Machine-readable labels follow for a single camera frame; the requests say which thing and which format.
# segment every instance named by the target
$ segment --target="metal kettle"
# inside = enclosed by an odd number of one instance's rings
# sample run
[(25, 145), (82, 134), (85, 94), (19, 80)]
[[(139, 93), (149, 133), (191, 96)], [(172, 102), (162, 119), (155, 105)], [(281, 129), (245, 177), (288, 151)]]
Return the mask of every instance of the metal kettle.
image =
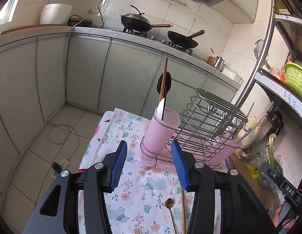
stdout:
[(219, 71), (222, 71), (222, 69), (225, 66), (225, 60), (222, 59), (222, 57), (217, 56), (216, 58), (213, 59), (211, 66)]

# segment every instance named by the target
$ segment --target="metal pole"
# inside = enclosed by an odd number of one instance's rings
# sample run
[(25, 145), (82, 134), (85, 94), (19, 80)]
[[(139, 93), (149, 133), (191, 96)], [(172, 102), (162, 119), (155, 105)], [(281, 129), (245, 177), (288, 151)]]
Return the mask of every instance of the metal pole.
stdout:
[(239, 96), (238, 100), (235, 103), (235, 106), (238, 108), (241, 108), (244, 104), (245, 100), (247, 99), (248, 95), (250, 94), (250, 91), (252, 90), (254, 84), (255, 84), (255, 75), (262, 66), (264, 65), (265, 59), (267, 57), (267, 53), (271, 44), (273, 30), (275, 29), (275, 0), (271, 0), (271, 8), (270, 8), (270, 18), (268, 23), (268, 29), (266, 32), (264, 45), (262, 48), (262, 51), (260, 53), (260, 56), (258, 57), (258, 60), (256, 62), (256, 65), (254, 67), (254, 70), (248, 79), (241, 95)]

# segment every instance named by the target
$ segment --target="window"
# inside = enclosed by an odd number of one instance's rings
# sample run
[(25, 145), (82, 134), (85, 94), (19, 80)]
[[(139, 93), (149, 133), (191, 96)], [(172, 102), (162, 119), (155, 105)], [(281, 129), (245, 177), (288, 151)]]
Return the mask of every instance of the window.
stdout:
[(8, 0), (0, 11), (0, 25), (11, 22), (18, 0)]

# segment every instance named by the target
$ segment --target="metal wire rack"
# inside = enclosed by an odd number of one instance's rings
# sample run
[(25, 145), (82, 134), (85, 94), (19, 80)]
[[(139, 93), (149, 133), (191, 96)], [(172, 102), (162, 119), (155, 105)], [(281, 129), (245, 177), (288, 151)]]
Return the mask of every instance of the metal wire rack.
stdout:
[(173, 163), (170, 143), (174, 139), (178, 140), (182, 150), (191, 152), (198, 161), (212, 168), (218, 165), (214, 161), (217, 154), (222, 150), (238, 147), (234, 137), (238, 130), (245, 129), (248, 121), (245, 114), (228, 101), (201, 88), (196, 89), (196, 94), (191, 97), (191, 103), (186, 105), (186, 110), (179, 114), (181, 125), (161, 153), (155, 154), (146, 149), (144, 138), (142, 139), (140, 149), (145, 156), (154, 159), (154, 166), (158, 161)]

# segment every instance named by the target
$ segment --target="floral tablecloth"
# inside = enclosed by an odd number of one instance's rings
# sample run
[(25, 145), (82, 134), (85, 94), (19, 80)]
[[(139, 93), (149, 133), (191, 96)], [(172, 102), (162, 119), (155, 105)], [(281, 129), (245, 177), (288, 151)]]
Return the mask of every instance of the floral tablecloth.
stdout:
[[(172, 208), (177, 233), (182, 233), (181, 187), (176, 172), (141, 166), (137, 161), (140, 142), (150, 121), (135, 114), (115, 109), (102, 137), (94, 138), (83, 157), (80, 170), (101, 162), (105, 155), (116, 151), (121, 140), (127, 142), (128, 152), (119, 186), (112, 194), (105, 194), (108, 217), (113, 234), (173, 233), (172, 220), (164, 202), (173, 198)], [(185, 193), (187, 225), (191, 217), (194, 193)], [(220, 193), (215, 193), (215, 231), (220, 228)], [(86, 233), (83, 211), (83, 192), (79, 194), (80, 233)]]

